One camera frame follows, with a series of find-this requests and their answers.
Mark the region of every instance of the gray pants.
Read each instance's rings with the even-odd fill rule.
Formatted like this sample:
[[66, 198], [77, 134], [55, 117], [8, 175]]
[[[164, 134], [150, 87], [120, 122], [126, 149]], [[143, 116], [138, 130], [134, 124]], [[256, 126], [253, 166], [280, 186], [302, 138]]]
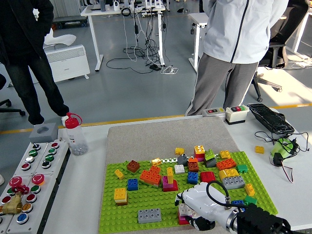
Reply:
[[235, 64], [213, 58], [201, 57], [195, 82], [195, 92], [185, 116], [201, 115], [211, 106], [223, 80], [226, 78], [223, 108], [240, 106], [251, 84], [258, 62]]

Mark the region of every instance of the green baseplate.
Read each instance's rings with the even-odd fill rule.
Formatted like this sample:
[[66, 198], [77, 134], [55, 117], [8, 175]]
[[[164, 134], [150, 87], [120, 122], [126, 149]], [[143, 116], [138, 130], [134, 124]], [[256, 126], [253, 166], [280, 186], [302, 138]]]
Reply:
[[[237, 165], [247, 165], [248, 171], [240, 175], [244, 178], [245, 183], [250, 183], [253, 185], [253, 189], [255, 190], [255, 195], [253, 198], [257, 199], [257, 206], [261, 207], [265, 211], [268, 211], [270, 214], [276, 215], [277, 209], [274, 206], [267, 191], [265, 190], [263, 184], [261, 183], [260, 178], [255, 172], [245, 152], [235, 152], [230, 153], [230, 155]], [[187, 167], [184, 167], [184, 174], [176, 175], [174, 173], [174, 179], [178, 183], [178, 191], [164, 193], [162, 191], [162, 187], [155, 188], [153, 186], [139, 182], [138, 191], [127, 191], [129, 196], [128, 205], [116, 205], [114, 201], [115, 188], [127, 188], [128, 179], [137, 178], [139, 180], [142, 171], [149, 170], [152, 166], [150, 161], [139, 161], [139, 163], [140, 169], [139, 172], [135, 175], [123, 169], [122, 166], [124, 163], [107, 165], [101, 216], [99, 221], [100, 234], [179, 226], [179, 220], [177, 216], [178, 207], [176, 207], [174, 204], [176, 194], [194, 186], [187, 183]], [[160, 175], [166, 176], [166, 168], [172, 167], [174, 170], [175, 165], [176, 163], [162, 163], [158, 166], [161, 168]], [[199, 172], [214, 172], [216, 180], [221, 182], [217, 167], [206, 168], [204, 162], [199, 162], [198, 167]], [[117, 169], [120, 169], [124, 174], [125, 178], [123, 180], [118, 179], [115, 175], [115, 170]], [[219, 185], [214, 184], [213, 186], [225, 194]], [[229, 190], [229, 194], [231, 196], [231, 200], [244, 200], [247, 195], [244, 188]], [[137, 220], [138, 210], [152, 208], [161, 209], [162, 221], [156, 223], [139, 224]]]

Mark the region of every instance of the white desk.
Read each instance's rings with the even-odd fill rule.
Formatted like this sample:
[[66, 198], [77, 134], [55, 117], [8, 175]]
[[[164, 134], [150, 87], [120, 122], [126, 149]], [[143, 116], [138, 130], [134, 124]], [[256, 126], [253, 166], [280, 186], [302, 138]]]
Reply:
[[195, 43], [194, 43], [194, 53], [193, 58], [189, 58], [191, 65], [193, 66], [194, 70], [197, 72], [198, 66], [198, 55], [199, 55], [199, 40], [201, 36], [203, 36], [204, 32], [202, 32], [202, 28], [207, 26], [208, 16], [206, 13], [192, 13], [189, 16], [194, 20], [196, 24], [195, 29]]
[[296, 36], [294, 38], [294, 42], [293, 42], [292, 48], [289, 48], [288, 46], [286, 46], [286, 49], [288, 51], [294, 53], [295, 55], [297, 55], [298, 57], [300, 57], [302, 59], [308, 59], [309, 58], [308, 56], [302, 55], [302, 54], [297, 52], [298, 47], [299, 47], [299, 43], [301, 41], [304, 29], [305, 29], [307, 21], [308, 21], [309, 15], [312, 16], [312, 7], [309, 8], [309, 11], [307, 12], [307, 14], [303, 18], [301, 24], [299, 25], [299, 27], [297, 29], [297, 33], [296, 33]]
[[[140, 123], [185, 118], [198, 117], [149, 120]], [[89, 142], [89, 152], [83, 156], [70, 156], [44, 230], [45, 234], [98, 233], [108, 130], [112, 126], [136, 123], [138, 122], [83, 128]], [[282, 169], [272, 166], [269, 162], [268, 152], [271, 151], [273, 146], [255, 138], [254, 132], [268, 131], [251, 113], [248, 113], [246, 123], [226, 124], [226, 128], [239, 149], [245, 151], [249, 157], [279, 212], [277, 216], [287, 219], [293, 230], [312, 228], [312, 203], [309, 202], [312, 153], [299, 153], [296, 157], [284, 162], [286, 166], [294, 168], [295, 182], [291, 184], [286, 179]], [[60, 129], [58, 136], [62, 137], [64, 133], [65, 129]], [[303, 137], [297, 136], [297, 142], [302, 148], [305, 148]], [[264, 155], [256, 154], [254, 152], [255, 145], [264, 146], [266, 153]], [[184, 232], [187, 229], [190, 229], [190, 227], [180, 227], [180, 233], [187, 233]]]
[[[94, 44], [94, 49], [96, 51], [96, 57], [97, 57], [97, 65], [95, 68], [95, 71], [98, 72], [101, 68], [101, 64], [103, 61], [103, 55], [100, 55], [99, 50], [98, 50], [98, 42], [97, 42], [97, 37], [96, 37], [96, 33], [94, 30], [94, 25], [93, 25], [93, 16], [102, 16], [102, 15], [112, 15], [112, 14], [120, 14], [121, 11], [114, 11], [114, 7], [113, 6], [109, 6], [106, 5], [106, 11], [102, 12], [100, 10], [96, 10], [96, 11], [92, 11], [91, 8], [94, 7], [93, 5], [87, 6], [81, 13], [81, 16], [87, 16], [89, 19], [89, 23], [90, 23], [90, 29], [91, 29], [91, 35], [92, 35], [92, 40], [93, 40], [93, 44]], [[159, 59], [160, 59], [160, 64], [161, 65], [165, 65], [164, 62], [164, 57], [162, 54], [162, 25], [161, 25], [161, 16], [162, 16], [162, 11], [166, 10], [166, 8], [164, 7], [164, 5], [161, 3], [161, 8], [154, 8], [153, 12], [157, 12], [158, 15], [158, 34], [159, 34]]]

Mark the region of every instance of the blue push button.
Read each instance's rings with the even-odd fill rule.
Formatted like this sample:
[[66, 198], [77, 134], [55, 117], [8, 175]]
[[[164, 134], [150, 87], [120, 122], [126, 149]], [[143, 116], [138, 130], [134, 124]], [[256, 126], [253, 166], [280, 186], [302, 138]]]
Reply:
[[28, 214], [20, 214], [17, 219], [18, 224], [24, 224], [28, 221]]

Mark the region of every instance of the yellow lego brick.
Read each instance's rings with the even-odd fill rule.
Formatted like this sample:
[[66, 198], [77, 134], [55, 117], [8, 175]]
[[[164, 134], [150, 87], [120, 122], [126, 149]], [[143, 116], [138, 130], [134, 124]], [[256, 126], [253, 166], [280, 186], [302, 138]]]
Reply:
[[231, 168], [231, 169], [224, 169], [224, 170], [219, 171], [219, 176], [220, 176], [220, 179], [222, 180], [223, 178], [226, 178], [226, 177], [239, 176], [239, 174], [236, 169]]
[[153, 166], [158, 166], [158, 165], [161, 164], [161, 160], [158, 157], [158, 158], [153, 159], [151, 163], [152, 163]]
[[262, 146], [255, 146], [254, 148], [254, 151], [257, 153], [257, 154], [264, 154], [264, 147]]
[[183, 149], [183, 148], [176, 148], [176, 149], [175, 149], [175, 154], [176, 154], [176, 155], [182, 155], [182, 154], [184, 154], [184, 149]]
[[254, 188], [252, 184], [246, 184], [245, 185], [245, 190], [248, 196], [253, 196], [254, 195]]
[[173, 173], [172, 167], [167, 167], [167, 178], [168, 178], [168, 184], [174, 183], [174, 173]]
[[220, 157], [222, 159], [230, 159], [231, 155], [229, 151], [225, 150], [225, 151], [220, 151]]
[[115, 174], [117, 175], [117, 177], [118, 177], [119, 179], [124, 179], [124, 178], [125, 178], [125, 176], [123, 175], [123, 173], [122, 173], [119, 169], [117, 169], [117, 170], [115, 171]]
[[127, 191], [126, 188], [118, 188], [115, 189], [114, 192], [114, 200], [115, 202], [123, 202], [127, 200]]
[[194, 151], [196, 154], [204, 154], [205, 153], [204, 146], [202, 146], [202, 145], [195, 146]]

